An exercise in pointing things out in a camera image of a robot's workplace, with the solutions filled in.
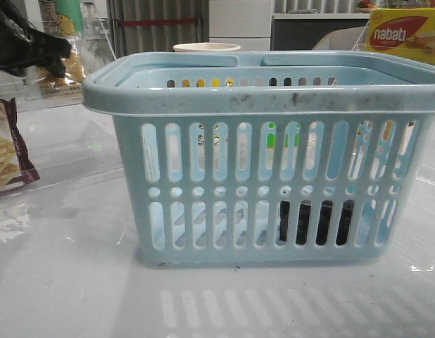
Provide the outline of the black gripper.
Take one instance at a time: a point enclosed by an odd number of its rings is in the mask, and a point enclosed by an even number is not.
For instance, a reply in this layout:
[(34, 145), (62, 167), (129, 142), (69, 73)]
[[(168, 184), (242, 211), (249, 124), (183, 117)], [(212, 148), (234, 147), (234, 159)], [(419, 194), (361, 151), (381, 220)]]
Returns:
[(10, 1), (0, 1), (0, 70), (22, 77), (25, 69), (37, 66), (54, 77), (64, 77), (64, 58), (70, 43), (36, 30)]

